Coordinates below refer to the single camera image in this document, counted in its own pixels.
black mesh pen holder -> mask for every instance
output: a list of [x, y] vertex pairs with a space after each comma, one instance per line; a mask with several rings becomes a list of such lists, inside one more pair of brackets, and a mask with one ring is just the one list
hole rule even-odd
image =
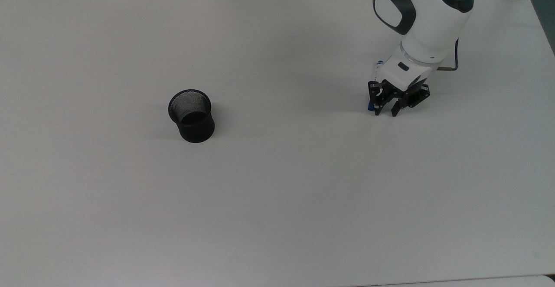
[[211, 109], [210, 99], [199, 90], [181, 91], [168, 105], [168, 113], [177, 124], [179, 133], [191, 143], [206, 141], [214, 133]]

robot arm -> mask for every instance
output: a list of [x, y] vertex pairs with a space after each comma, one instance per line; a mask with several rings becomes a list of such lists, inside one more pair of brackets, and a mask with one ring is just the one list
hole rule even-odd
[[383, 105], [399, 98], [392, 109], [414, 107], [430, 95], [424, 81], [452, 50], [470, 17], [474, 0], [373, 0], [378, 18], [404, 35], [392, 56], [369, 82], [371, 105], [379, 115]]

black cable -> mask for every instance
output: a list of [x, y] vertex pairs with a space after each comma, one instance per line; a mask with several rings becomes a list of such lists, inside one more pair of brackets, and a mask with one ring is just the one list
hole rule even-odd
[[451, 67], [439, 67], [438, 70], [444, 72], [454, 72], [458, 69], [458, 39], [454, 43], [454, 68]]

white table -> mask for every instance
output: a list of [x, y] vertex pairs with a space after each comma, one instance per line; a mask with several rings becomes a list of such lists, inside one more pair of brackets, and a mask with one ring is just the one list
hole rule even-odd
[[[460, 69], [366, 110], [372, 0], [0, 0], [0, 286], [349, 287], [555, 272], [555, 58], [476, 0]], [[212, 99], [183, 141], [167, 104]]]

white object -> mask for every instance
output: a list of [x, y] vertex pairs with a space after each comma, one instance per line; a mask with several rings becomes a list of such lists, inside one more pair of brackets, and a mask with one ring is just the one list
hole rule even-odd
[[378, 16], [391, 26], [398, 26], [403, 15], [391, 0], [375, 0]]
[[[416, 18], [390, 60], [380, 70], [380, 77], [401, 91], [407, 90], [419, 80], [427, 79], [453, 51], [454, 43], [472, 11], [463, 13], [447, 5], [443, 0], [410, 0], [416, 10]], [[389, 0], [375, 0], [376, 14], [391, 26], [401, 22], [401, 12]], [[399, 68], [403, 62], [410, 72]]]
[[[1, 0], [0, 285], [553, 273], [555, 58], [530, 1], [476, 0], [460, 69], [395, 119], [366, 110], [401, 41], [370, 4]], [[204, 143], [168, 117], [188, 88]]]

